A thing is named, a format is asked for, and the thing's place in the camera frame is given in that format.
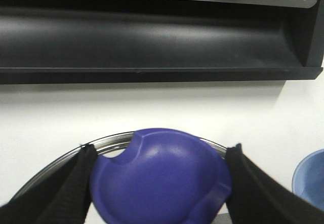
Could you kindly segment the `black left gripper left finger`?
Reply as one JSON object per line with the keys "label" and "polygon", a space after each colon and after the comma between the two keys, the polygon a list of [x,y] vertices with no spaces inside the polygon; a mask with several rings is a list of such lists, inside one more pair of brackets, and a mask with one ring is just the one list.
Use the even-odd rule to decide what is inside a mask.
{"label": "black left gripper left finger", "polygon": [[1,223],[84,223],[97,157],[93,145],[83,147],[47,179],[2,206]]}

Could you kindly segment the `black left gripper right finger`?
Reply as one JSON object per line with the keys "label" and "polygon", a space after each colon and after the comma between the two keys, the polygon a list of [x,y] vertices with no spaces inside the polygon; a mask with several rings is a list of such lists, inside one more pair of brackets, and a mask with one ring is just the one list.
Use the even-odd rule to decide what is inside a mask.
{"label": "black left gripper right finger", "polygon": [[323,223],[323,211],[262,171],[241,144],[226,150],[225,162],[232,178],[226,206],[233,223]]}

